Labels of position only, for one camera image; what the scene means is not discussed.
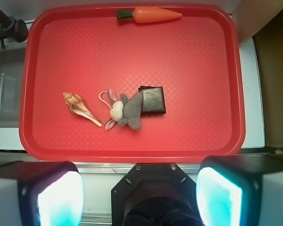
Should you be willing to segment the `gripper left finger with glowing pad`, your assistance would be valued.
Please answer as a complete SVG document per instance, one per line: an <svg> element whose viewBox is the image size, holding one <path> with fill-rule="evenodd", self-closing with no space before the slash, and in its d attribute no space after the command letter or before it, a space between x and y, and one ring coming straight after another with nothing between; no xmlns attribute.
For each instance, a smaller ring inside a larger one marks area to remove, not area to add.
<svg viewBox="0 0 283 226"><path fill-rule="evenodd" d="M0 226L78 226L84 183L69 161L0 161Z"/></svg>

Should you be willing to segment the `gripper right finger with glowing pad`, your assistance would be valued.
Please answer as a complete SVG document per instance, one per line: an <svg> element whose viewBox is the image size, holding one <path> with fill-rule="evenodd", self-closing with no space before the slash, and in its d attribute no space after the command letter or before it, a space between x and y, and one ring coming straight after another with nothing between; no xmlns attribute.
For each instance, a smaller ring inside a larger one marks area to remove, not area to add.
<svg viewBox="0 0 283 226"><path fill-rule="evenodd" d="M206 226L283 226L283 155L206 157L196 199Z"/></svg>

